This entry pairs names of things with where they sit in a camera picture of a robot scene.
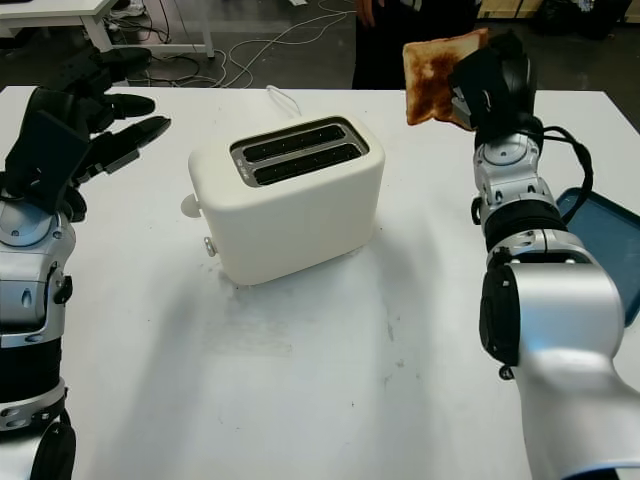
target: blue tray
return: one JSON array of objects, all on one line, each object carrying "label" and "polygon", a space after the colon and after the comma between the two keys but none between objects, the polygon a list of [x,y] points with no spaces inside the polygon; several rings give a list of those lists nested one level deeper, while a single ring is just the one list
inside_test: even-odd
[{"label": "blue tray", "polygon": [[[562,214],[575,203],[579,191],[570,188],[560,195],[557,203]],[[591,193],[567,226],[618,287],[628,327],[640,310],[640,217]]]}]

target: toasted bread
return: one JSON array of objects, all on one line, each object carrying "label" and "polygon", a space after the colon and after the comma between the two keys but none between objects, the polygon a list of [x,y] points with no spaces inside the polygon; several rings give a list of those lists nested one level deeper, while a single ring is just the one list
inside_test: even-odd
[{"label": "toasted bread", "polygon": [[404,46],[409,125],[435,118],[464,127],[453,113],[448,78],[460,60],[486,46],[488,41],[489,30],[482,28],[460,37]]}]

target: white table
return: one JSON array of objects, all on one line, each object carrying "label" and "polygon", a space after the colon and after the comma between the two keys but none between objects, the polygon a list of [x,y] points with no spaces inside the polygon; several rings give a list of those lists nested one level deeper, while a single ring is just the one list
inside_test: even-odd
[{"label": "white table", "polygon": [[[0,95],[0,152],[29,91]],[[407,127],[402,92],[289,92],[303,112],[351,113],[381,140],[378,227],[351,255],[238,288],[207,256],[204,220],[180,213],[187,157],[284,113],[260,90],[118,91],[153,97],[173,124],[82,188],[63,360],[75,478],[530,478],[517,387],[478,337],[471,134]],[[588,144],[598,192],[640,211],[640,137],[603,93],[541,92],[537,113]],[[564,145],[545,145],[541,173],[556,195],[582,181]],[[616,361],[635,388],[639,325]]]},{"label": "white table", "polygon": [[[195,49],[213,58],[215,53],[203,0],[196,1],[200,13],[203,44],[145,44],[144,47],[153,53],[189,53]],[[84,25],[93,45],[100,51],[106,52],[117,47],[111,43],[102,24],[102,19],[109,13],[114,3],[116,0],[31,0],[27,3],[3,4],[0,5],[0,28]]]}]

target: table leg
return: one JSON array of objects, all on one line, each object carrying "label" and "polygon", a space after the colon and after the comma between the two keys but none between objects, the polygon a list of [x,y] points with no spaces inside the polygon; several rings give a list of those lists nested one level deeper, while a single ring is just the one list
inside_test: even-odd
[{"label": "table leg", "polygon": [[109,35],[107,35],[102,17],[92,17],[90,15],[81,16],[82,24],[87,29],[87,34],[91,39],[91,43],[101,52],[107,52],[113,48]]},{"label": "table leg", "polygon": [[202,30],[204,39],[204,48],[207,52],[207,57],[213,58],[215,51],[213,49],[213,41],[211,40],[211,27],[207,19],[207,9],[205,8],[204,0],[198,0],[198,8],[200,10],[200,29]]}]

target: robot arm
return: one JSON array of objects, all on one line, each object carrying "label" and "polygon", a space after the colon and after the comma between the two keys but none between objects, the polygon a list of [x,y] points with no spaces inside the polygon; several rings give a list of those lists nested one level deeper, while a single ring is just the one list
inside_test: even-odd
[{"label": "robot arm", "polygon": [[113,82],[148,66],[144,49],[87,51],[34,90],[20,135],[0,173],[0,479],[71,477],[75,433],[60,377],[64,266],[75,246],[71,223],[86,204],[80,184],[113,173],[169,126],[152,117],[119,133],[117,119],[151,113],[152,100],[106,95]]},{"label": "robot arm", "polygon": [[[591,189],[589,154],[533,116],[534,82],[512,34],[450,77],[454,108],[477,130],[472,214],[489,252],[480,337],[504,365],[501,377],[518,385],[534,480],[618,478],[616,469],[640,468],[640,394],[613,365],[624,312],[612,280],[565,225]],[[572,144],[585,170],[564,219],[537,172],[550,138]]]}]

